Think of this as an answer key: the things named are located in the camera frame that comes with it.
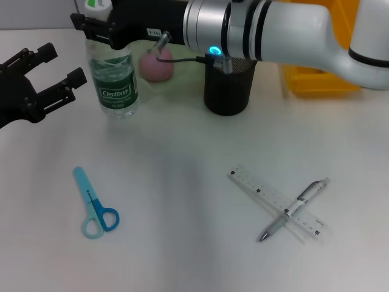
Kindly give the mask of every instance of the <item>plastic bottle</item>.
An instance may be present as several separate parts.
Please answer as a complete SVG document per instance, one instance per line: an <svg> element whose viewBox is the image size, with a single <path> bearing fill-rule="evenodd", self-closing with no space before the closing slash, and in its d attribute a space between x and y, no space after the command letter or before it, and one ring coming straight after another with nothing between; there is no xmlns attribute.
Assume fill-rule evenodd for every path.
<svg viewBox="0 0 389 292"><path fill-rule="evenodd" d="M111 0L87 0L87 17L106 21ZM107 44L86 40L86 53L102 111L118 119L132 116L139 107L139 93L131 49L113 50Z"/></svg>

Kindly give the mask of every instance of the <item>scissors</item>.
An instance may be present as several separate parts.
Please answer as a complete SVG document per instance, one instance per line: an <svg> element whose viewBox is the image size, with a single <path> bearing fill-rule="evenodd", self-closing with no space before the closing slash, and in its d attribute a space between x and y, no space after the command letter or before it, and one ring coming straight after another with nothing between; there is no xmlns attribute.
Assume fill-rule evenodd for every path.
<svg viewBox="0 0 389 292"><path fill-rule="evenodd" d="M101 237L104 234L104 231L114 230L120 221L119 213L115 209L104 208L102 206L102 204L97 198L97 195L91 183L88 180L88 177L86 176L84 170L81 167L76 167L73 170L73 174L78 184L78 188L80 189L80 192L86 203L86 210L88 212L88 216L86 217L83 223L84 235L87 238L95 239ZM111 227L108 227L107 224L105 223L105 220L103 218L103 215L105 213L112 213L116 217L115 223ZM91 221L95 221L97 224L97 228L98 228L97 234L90 234L86 230L86 227Z"/></svg>

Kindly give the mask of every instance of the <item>yellow container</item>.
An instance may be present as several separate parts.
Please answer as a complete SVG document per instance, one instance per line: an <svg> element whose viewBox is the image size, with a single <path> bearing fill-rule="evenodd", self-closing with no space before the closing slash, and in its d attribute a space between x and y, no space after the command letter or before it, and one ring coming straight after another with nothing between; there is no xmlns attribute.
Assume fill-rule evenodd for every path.
<svg viewBox="0 0 389 292"><path fill-rule="evenodd" d="M283 2L297 2L318 4L328 8L334 25L335 36L338 42L348 49L353 36L354 23L357 16L359 0L281 0ZM358 91L360 88L350 84L332 73L316 69L303 68L291 65L283 66L283 73L288 89L296 96L314 98L321 96L338 97L343 93Z"/></svg>

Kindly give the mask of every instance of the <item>pink ball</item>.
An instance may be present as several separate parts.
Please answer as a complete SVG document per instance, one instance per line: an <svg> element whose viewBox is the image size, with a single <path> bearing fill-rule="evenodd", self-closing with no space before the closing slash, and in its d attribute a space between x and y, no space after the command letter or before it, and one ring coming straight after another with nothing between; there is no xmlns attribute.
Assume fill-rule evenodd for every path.
<svg viewBox="0 0 389 292"><path fill-rule="evenodd" d="M172 60L173 56L168 48L164 48L159 58ZM141 76L150 82L163 82L172 78L174 64L158 62L154 55L146 54L139 60L139 71Z"/></svg>

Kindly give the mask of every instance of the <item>blue indicator light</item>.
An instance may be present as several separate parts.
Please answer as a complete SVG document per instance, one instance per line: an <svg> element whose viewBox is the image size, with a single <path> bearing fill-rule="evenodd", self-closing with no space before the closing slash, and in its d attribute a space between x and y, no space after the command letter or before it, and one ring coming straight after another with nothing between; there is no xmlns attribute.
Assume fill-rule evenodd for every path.
<svg viewBox="0 0 389 292"><path fill-rule="evenodd" d="M209 52L213 55L221 55L221 49L219 49L218 47L210 47Z"/></svg>

